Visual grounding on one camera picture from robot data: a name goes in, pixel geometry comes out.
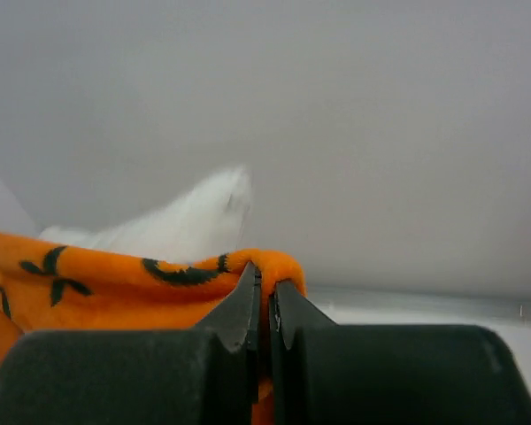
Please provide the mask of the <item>white pillow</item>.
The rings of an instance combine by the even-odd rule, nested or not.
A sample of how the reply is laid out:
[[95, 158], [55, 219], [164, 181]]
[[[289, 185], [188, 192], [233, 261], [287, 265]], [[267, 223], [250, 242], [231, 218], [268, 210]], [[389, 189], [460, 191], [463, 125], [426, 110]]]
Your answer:
[[252, 204], [250, 173], [222, 169], [171, 203], [97, 231], [51, 226], [39, 238], [89, 250], [192, 263], [232, 251]]

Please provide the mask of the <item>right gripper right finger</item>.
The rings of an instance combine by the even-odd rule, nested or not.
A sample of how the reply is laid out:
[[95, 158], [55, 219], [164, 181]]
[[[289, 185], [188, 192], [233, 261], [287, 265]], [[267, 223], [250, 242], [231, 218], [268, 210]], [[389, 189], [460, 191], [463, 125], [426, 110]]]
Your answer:
[[531, 424], [507, 344], [477, 325], [341, 325], [291, 282], [269, 300], [278, 424]]

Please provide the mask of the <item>orange patterned pillowcase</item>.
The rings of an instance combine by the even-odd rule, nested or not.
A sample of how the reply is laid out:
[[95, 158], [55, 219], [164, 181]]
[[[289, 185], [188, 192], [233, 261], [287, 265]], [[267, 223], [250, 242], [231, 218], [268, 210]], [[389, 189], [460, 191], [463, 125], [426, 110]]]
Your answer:
[[236, 288], [248, 265], [261, 275], [258, 398], [248, 424], [270, 424], [273, 381], [261, 356], [269, 343], [268, 299], [282, 281], [305, 292], [302, 268], [279, 251], [170, 264], [0, 234], [0, 366], [33, 332], [192, 328]]

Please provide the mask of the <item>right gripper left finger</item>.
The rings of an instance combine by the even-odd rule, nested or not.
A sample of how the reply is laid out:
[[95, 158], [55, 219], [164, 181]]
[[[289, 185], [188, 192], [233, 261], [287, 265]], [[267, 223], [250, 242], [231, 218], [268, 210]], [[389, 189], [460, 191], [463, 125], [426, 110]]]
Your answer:
[[261, 275], [185, 330], [40, 331], [0, 366], [0, 424], [248, 424]]

